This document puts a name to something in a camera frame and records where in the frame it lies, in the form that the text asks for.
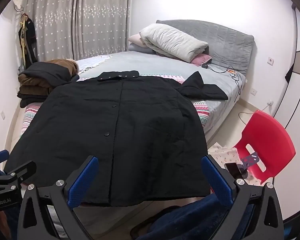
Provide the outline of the pink pillow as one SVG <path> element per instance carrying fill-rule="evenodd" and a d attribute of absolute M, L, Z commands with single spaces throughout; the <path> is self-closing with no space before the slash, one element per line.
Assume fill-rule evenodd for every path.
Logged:
<path fill-rule="evenodd" d="M 141 38 L 140 34 L 135 34 L 132 35 L 128 38 L 128 41 L 130 43 L 133 43 L 137 46 L 143 47 L 143 48 L 147 48 L 147 45 L 145 44 L 145 42 L 143 41 L 143 39 Z"/>

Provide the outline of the white folded duvet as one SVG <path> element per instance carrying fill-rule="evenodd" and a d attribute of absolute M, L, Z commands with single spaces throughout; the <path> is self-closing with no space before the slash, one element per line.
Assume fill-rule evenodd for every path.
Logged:
<path fill-rule="evenodd" d="M 208 43 L 172 26 L 152 23 L 139 31 L 148 48 L 160 55 L 190 63 L 208 47 Z"/>

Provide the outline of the red plastic chair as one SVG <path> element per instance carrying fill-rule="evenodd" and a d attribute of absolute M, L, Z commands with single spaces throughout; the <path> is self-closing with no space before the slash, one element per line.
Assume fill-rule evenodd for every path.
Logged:
<path fill-rule="evenodd" d="M 262 171 L 256 164 L 248 168 L 261 183 L 278 175 L 296 155 L 293 142 L 284 127 L 260 110 L 251 116 L 241 133 L 241 139 L 235 145 L 240 159 L 250 155 L 247 145 L 253 148 L 266 168 Z"/>

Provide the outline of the dark pink cushion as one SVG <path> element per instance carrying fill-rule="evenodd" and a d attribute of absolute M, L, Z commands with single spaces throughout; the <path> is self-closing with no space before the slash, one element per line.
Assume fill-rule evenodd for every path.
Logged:
<path fill-rule="evenodd" d="M 209 64 L 212 61 L 212 57 L 207 54 L 198 54 L 191 63 L 200 67 L 204 64 Z"/>

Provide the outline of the white floral cloth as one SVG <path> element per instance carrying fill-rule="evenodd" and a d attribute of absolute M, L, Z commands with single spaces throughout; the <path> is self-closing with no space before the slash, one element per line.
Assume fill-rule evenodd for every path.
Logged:
<path fill-rule="evenodd" d="M 208 149 L 208 154 L 212 155 L 215 161 L 222 167 L 226 168 L 227 163 L 236 163 L 239 168 L 243 167 L 242 161 L 239 159 L 239 155 L 236 148 L 222 147 L 217 142 Z M 244 175 L 244 180 L 249 185 L 261 186 L 261 181 L 255 178 L 251 172 L 247 172 Z"/>

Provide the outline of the wall socket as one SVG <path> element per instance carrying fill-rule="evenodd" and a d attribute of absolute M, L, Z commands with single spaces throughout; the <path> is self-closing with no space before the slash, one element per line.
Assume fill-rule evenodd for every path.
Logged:
<path fill-rule="evenodd" d="M 274 64 L 274 59 L 269 57 L 267 63 L 272 66 Z"/>

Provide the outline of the patterned knit blanket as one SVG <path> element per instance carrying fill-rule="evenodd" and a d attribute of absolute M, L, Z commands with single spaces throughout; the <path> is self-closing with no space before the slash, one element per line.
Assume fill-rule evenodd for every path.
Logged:
<path fill-rule="evenodd" d="M 181 75 L 151 74 L 151 76 L 162 77 L 165 79 L 173 79 L 173 80 L 179 82 L 180 84 L 183 84 L 185 81 L 185 79 Z M 200 118 L 202 127 L 204 128 L 210 118 L 209 108 L 205 101 L 194 100 L 194 101 L 192 101 L 192 103 L 193 103 L 193 105 L 197 111 L 197 114 Z M 43 104 L 42 102 L 34 102 L 25 107 L 23 124 L 22 124 L 20 135 L 23 135 L 23 133 L 28 129 L 30 123 L 34 119 L 34 116 L 37 114 L 37 112 L 40 109 L 42 104 Z"/>

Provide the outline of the white wardrobe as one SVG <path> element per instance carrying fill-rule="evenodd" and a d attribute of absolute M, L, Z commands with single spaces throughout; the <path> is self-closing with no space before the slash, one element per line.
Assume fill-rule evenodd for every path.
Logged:
<path fill-rule="evenodd" d="M 300 211 L 300 11 L 296 5 L 292 8 L 296 25 L 293 66 L 284 96 L 274 115 L 288 132 L 296 150 L 295 157 L 274 179 L 283 219 Z"/>

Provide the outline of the black phone on chair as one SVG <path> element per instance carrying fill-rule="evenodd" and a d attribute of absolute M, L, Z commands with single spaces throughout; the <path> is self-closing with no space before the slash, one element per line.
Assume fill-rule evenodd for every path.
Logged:
<path fill-rule="evenodd" d="M 235 179 L 242 178 L 241 171 L 236 163 L 226 163 L 224 166 Z"/>

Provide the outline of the grey dotted curtain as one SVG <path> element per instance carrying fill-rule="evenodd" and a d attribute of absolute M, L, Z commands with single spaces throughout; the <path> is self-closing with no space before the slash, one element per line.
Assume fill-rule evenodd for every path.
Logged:
<path fill-rule="evenodd" d="M 86 59 L 127 50 L 132 0 L 23 0 L 38 61 Z"/>

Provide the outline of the hanging dark clothes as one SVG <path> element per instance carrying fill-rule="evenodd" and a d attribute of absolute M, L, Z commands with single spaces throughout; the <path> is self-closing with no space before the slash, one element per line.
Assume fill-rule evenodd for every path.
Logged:
<path fill-rule="evenodd" d="M 21 48 L 21 71 L 24 71 L 38 61 L 34 53 L 34 45 L 37 42 L 35 26 L 27 14 L 21 15 L 18 37 Z"/>

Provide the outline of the grey quilted headboard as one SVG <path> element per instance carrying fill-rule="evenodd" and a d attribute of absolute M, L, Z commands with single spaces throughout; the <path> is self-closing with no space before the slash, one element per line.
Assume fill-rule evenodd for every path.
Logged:
<path fill-rule="evenodd" d="M 228 27 L 199 20 L 157 20 L 172 26 L 198 40 L 208 43 L 212 63 L 220 67 L 233 66 L 246 75 L 254 47 L 254 37 Z"/>

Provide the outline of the grey bed sheet mattress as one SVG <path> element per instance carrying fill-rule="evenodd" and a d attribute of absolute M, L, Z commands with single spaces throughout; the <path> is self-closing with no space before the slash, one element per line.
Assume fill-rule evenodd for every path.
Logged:
<path fill-rule="evenodd" d="M 206 101 L 210 111 L 210 118 L 204 127 L 206 141 L 210 141 L 220 128 L 235 103 L 239 100 L 245 84 L 245 76 L 237 71 L 233 72 L 234 68 L 231 66 L 223 68 L 210 64 L 205 69 L 168 57 L 136 51 L 94 56 L 78 60 L 77 64 L 79 66 L 79 76 L 83 79 L 97 77 L 103 72 L 131 70 L 137 70 L 140 75 L 181 75 L 184 79 L 187 79 L 194 72 L 198 71 L 205 84 L 217 85 L 228 96 L 226 101 Z"/>

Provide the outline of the black coat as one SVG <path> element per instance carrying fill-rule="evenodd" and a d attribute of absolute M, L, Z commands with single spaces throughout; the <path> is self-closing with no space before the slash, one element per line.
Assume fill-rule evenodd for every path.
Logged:
<path fill-rule="evenodd" d="M 34 161 L 30 182 L 67 178 L 88 156 L 99 171 L 84 199 L 97 206 L 205 197 L 200 167 L 207 154 L 194 100 L 226 100 L 199 72 L 183 83 L 136 71 L 107 72 L 55 88 L 40 106 L 5 165 Z"/>

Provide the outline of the navy blue trousers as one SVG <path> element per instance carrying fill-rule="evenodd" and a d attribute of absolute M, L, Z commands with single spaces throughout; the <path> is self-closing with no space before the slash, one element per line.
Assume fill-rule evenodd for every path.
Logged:
<path fill-rule="evenodd" d="M 131 239 L 210 239 L 230 208 L 216 194 L 184 206 L 170 206 L 130 231 Z"/>

